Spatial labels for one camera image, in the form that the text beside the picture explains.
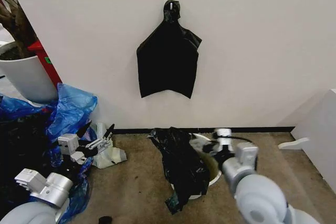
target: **blue plastic bag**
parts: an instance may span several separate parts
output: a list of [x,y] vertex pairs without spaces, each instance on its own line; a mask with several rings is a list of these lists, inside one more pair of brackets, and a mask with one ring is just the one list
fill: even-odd
[[0,120],[14,120],[22,116],[35,114],[38,112],[51,112],[55,109],[56,103],[34,107],[28,102],[10,98],[0,93]]
[[82,165],[80,172],[78,174],[81,183],[73,186],[69,192],[69,206],[63,216],[61,217],[61,220],[59,221],[59,224],[64,224],[70,221],[75,215],[83,212],[90,199],[89,194],[89,182],[86,178],[85,172],[90,168],[91,164],[93,162],[93,157],[89,157],[86,159],[85,163]]
[[[97,105],[97,97],[92,93],[58,83],[58,104],[53,112],[53,123],[47,128],[47,136],[51,143],[65,133],[76,133],[88,120]],[[59,146],[50,150],[51,165],[61,164]]]

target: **black plastic bag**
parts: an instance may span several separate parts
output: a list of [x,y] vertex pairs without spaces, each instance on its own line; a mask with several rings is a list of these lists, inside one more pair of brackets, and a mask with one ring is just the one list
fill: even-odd
[[174,194],[165,201],[172,214],[182,211],[191,195],[205,195],[209,186],[209,170],[189,145],[191,137],[174,127],[155,128],[148,136],[162,154],[166,179],[174,185]]
[[163,12],[161,24],[137,49],[141,97],[172,90],[191,98],[202,40],[179,25],[178,1],[167,1]]

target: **white plant pot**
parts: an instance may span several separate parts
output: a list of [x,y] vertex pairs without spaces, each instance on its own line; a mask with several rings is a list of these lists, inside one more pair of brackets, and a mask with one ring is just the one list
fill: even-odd
[[[0,46],[0,55],[15,45],[15,42],[11,42]],[[0,60],[0,68],[27,100],[45,104],[58,98],[57,90],[37,56],[20,60]]]

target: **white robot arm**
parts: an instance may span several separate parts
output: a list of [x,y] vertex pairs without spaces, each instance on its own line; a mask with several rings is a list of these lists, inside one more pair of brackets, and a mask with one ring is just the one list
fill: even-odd
[[274,181],[256,173],[256,145],[239,143],[233,153],[231,138],[234,137],[230,129],[218,129],[215,136],[216,142],[196,138],[190,144],[216,158],[246,223],[319,224],[309,214],[289,205]]

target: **carpet floor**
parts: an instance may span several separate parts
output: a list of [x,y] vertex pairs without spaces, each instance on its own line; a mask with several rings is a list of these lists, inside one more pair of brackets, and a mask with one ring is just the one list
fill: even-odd
[[[304,152],[277,148],[279,143],[293,140],[289,133],[234,135],[251,139],[259,146],[259,174],[274,180],[292,206],[321,223],[336,223],[336,195]],[[161,153],[146,134],[115,135],[114,145],[126,151],[128,160],[106,169],[93,167],[88,207],[71,224],[95,224],[101,216],[111,216],[113,224],[244,223],[223,176],[207,195],[190,200],[182,212],[172,216],[164,201],[173,189],[165,180]]]

